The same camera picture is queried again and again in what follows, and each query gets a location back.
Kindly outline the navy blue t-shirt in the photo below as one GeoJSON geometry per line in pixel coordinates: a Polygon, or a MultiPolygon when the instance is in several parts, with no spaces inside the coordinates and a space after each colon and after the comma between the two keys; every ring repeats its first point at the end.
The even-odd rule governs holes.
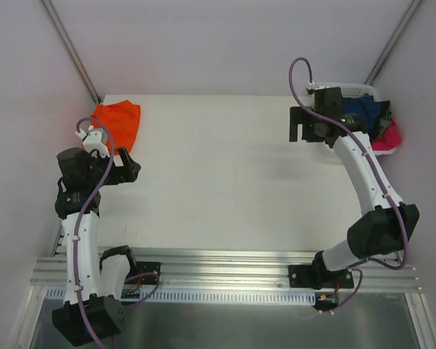
{"type": "Polygon", "coordinates": [[[374,127],[375,121],[382,109],[381,103],[375,101],[371,95],[363,95],[357,98],[344,97],[345,113],[355,113],[360,116],[368,131],[374,127]]]}

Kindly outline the corner aluminium profile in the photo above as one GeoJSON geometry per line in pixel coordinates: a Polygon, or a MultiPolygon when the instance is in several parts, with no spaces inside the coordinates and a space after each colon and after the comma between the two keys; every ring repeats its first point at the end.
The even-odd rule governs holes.
{"type": "Polygon", "coordinates": [[[98,93],[94,83],[92,82],[82,59],[80,58],[76,47],[73,44],[73,41],[68,34],[63,21],[61,20],[57,8],[53,1],[51,0],[40,0],[44,12],[46,13],[52,27],[54,28],[59,40],[61,41],[68,58],[73,64],[82,84],[84,85],[86,91],[88,92],[91,100],[95,104],[100,104],[102,102],[102,98],[98,93]]]}
{"type": "Polygon", "coordinates": [[[396,26],[386,41],[386,44],[379,53],[379,56],[375,60],[375,63],[369,71],[364,84],[373,85],[378,79],[385,65],[392,57],[394,51],[397,49],[401,39],[404,37],[408,27],[413,22],[413,19],[417,16],[422,6],[425,4],[425,0],[412,0],[409,1],[404,12],[400,16],[396,26]]]}

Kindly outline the left corner aluminium profile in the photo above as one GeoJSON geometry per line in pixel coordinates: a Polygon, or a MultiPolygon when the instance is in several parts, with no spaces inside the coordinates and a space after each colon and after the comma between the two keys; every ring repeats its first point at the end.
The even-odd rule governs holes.
{"type": "Polygon", "coordinates": [[[68,58],[73,64],[82,84],[84,85],[86,91],[88,92],[91,100],[95,104],[100,104],[102,102],[102,98],[98,93],[94,83],[92,82],[82,59],[80,58],[76,47],[73,44],[73,41],[68,34],[63,21],[61,20],[57,8],[53,1],[51,0],[40,0],[44,12],[46,13],[52,27],[54,28],[59,40],[61,41],[68,58]]]}

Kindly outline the orange folded t-shirt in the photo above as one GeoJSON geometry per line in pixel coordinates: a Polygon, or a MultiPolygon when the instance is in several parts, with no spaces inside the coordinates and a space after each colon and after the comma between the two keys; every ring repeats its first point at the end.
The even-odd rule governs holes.
{"type": "Polygon", "coordinates": [[[120,147],[131,153],[140,127],[141,115],[140,105],[124,100],[110,105],[98,105],[91,117],[101,121],[108,128],[118,155],[117,149],[120,147]]]}

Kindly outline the right corner aluminium profile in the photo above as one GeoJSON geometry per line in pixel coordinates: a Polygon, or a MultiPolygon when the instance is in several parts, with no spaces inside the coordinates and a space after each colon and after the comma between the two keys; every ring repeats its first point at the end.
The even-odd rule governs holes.
{"type": "Polygon", "coordinates": [[[369,71],[364,84],[373,85],[378,79],[385,65],[392,57],[394,51],[397,49],[401,39],[404,37],[408,27],[413,22],[413,19],[417,16],[422,6],[425,4],[425,0],[412,0],[409,1],[404,12],[400,16],[396,26],[386,41],[386,44],[379,53],[379,56],[375,60],[375,63],[369,71]]]}

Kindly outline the white plastic laundry basket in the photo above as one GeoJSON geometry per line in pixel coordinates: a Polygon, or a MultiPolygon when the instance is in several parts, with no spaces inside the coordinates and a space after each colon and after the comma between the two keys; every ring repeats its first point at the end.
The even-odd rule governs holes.
{"type": "Polygon", "coordinates": [[[335,83],[321,83],[321,84],[327,84],[328,88],[340,88],[341,95],[342,95],[342,102],[343,102],[344,97],[357,98],[357,97],[361,97],[363,95],[371,95],[374,97],[375,101],[377,101],[377,102],[389,101],[389,100],[382,100],[379,97],[379,94],[377,93],[377,91],[372,86],[367,85],[367,84],[337,83],[337,82],[335,82],[335,83]]]}

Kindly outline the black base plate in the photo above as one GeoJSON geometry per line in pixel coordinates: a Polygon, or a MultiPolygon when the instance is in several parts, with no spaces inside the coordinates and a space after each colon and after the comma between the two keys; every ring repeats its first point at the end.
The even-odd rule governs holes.
{"type": "Polygon", "coordinates": [[[352,273],[348,269],[316,271],[312,265],[289,265],[288,279],[291,288],[301,289],[353,289],[352,273]]]}
{"type": "Polygon", "coordinates": [[[160,276],[160,262],[137,262],[135,269],[132,269],[126,277],[125,284],[131,286],[156,285],[157,279],[153,274],[160,276]]]}

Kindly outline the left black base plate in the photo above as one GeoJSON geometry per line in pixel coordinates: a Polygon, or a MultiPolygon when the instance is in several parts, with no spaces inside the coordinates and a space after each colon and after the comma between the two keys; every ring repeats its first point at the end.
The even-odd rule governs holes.
{"type": "Polygon", "coordinates": [[[160,262],[137,262],[135,269],[132,269],[126,277],[125,284],[131,286],[156,285],[157,279],[153,274],[160,276],[160,262]]]}

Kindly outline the black t-shirt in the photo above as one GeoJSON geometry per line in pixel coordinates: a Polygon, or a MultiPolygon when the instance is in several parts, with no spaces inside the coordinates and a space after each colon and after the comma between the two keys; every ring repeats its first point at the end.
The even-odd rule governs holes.
{"type": "Polygon", "coordinates": [[[392,124],[392,112],[390,111],[390,101],[381,101],[381,109],[374,120],[373,127],[369,132],[370,140],[375,141],[380,138],[392,124]]]}

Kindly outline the pink t-shirt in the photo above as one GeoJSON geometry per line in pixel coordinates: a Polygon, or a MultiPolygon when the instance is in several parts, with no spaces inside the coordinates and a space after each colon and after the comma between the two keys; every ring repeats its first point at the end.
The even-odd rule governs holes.
{"type": "Polygon", "coordinates": [[[391,124],[385,131],[371,141],[371,148],[376,156],[390,155],[395,152],[402,140],[399,126],[394,120],[391,120],[391,124]]]}

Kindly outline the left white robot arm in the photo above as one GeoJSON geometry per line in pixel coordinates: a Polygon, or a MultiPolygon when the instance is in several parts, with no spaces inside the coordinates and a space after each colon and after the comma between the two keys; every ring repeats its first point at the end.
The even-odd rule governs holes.
{"type": "Polygon", "coordinates": [[[129,246],[98,252],[101,187],[134,182],[141,169],[127,149],[117,151],[120,166],[97,150],[69,148],[57,155],[61,177],[55,211],[64,233],[67,278],[63,305],[52,312],[52,323],[74,347],[100,344],[123,331],[122,289],[138,273],[129,246]]]}

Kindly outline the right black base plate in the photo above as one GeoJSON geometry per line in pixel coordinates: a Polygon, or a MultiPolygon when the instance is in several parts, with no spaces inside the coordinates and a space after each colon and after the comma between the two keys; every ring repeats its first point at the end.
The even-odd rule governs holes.
{"type": "Polygon", "coordinates": [[[301,289],[353,289],[352,273],[348,269],[316,271],[312,265],[289,265],[288,279],[291,288],[301,289]]]}

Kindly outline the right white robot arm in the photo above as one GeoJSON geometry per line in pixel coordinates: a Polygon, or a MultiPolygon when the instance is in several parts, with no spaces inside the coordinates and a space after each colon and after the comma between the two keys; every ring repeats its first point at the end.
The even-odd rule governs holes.
{"type": "Polygon", "coordinates": [[[310,87],[312,105],[290,109],[292,142],[325,143],[341,160],[360,204],[361,217],[336,246],[315,254],[309,265],[290,265],[292,288],[354,287],[351,270],[368,261],[382,264],[381,255],[407,252],[419,221],[415,204],[406,204],[392,188],[371,147],[366,125],[347,112],[342,88],[310,87]]]}

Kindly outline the aluminium mounting rail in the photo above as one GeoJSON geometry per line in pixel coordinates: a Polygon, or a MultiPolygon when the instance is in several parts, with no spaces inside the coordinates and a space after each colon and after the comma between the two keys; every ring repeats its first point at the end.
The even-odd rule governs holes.
{"type": "MultiPolygon", "coordinates": [[[[312,262],[314,252],[253,252],[134,248],[141,262],[161,264],[161,285],[175,289],[276,290],[289,288],[288,266],[312,262]]],[[[362,293],[422,293],[414,266],[394,271],[361,267],[362,293]]]]}

